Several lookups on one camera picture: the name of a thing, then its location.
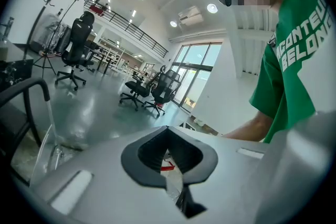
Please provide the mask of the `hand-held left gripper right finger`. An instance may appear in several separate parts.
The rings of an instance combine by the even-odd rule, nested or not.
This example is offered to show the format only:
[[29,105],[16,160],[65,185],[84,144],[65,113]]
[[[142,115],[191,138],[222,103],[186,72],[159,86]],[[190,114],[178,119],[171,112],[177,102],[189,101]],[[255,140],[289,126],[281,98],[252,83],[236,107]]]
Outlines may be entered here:
[[181,207],[168,223],[256,223],[261,192],[253,176],[267,144],[168,128],[169,152],[182,173]]

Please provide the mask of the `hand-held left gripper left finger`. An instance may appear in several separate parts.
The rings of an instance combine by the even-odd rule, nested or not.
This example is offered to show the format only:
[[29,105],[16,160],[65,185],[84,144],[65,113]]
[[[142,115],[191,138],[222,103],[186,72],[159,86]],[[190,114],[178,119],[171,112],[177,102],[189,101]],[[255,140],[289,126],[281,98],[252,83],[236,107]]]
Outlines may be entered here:
[[98,143],[32,186],[56,223],[183,223],[165,189],[143,187],[124,171],[123,149],[157,127]]

